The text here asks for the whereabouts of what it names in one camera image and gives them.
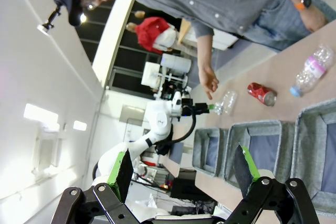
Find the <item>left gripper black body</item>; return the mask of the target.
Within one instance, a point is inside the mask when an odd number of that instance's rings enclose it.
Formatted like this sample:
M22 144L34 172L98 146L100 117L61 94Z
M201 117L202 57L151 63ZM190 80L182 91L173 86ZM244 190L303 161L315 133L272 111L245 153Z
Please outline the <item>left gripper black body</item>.
M183 116L201 115L209 113L209 108L206 103L196 103L194 105L183 105Z

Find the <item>person's right hand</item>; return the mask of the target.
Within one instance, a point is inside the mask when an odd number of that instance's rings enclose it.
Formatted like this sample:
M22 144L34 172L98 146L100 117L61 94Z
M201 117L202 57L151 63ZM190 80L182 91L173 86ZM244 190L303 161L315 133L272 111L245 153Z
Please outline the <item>person's right hand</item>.
M219 80L210 66L199 66L198 76L208 99L212 99L212 94L217 90Z

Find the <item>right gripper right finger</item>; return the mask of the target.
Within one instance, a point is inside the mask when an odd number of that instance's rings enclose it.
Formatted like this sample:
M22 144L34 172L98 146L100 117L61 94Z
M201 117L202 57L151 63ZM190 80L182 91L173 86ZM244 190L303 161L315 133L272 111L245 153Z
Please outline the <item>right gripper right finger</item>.
M256 223L264 210L273 211L280 223L319 223L301 179L280 183L261 176L249 150L241 145L235 150L234 172L243 199L225 223Z

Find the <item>person's left hand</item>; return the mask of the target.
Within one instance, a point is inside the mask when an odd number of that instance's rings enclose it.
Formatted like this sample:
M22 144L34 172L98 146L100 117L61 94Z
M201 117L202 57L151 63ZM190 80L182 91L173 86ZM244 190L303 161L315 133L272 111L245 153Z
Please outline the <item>person's left hand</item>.
M306 9L300 10L299 13L306 29L312 33L319 30L328 23L324 13L313 5Z

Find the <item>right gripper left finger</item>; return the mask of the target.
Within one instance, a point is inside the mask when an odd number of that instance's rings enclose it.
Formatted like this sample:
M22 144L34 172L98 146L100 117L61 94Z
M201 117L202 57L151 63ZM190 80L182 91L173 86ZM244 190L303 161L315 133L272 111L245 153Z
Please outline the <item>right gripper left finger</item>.
M110 223L139 223L125 204L132 174L130 153L123 151L106 182L85 191L79 187L64 190L52 223L92 223L96 216L106 216Z

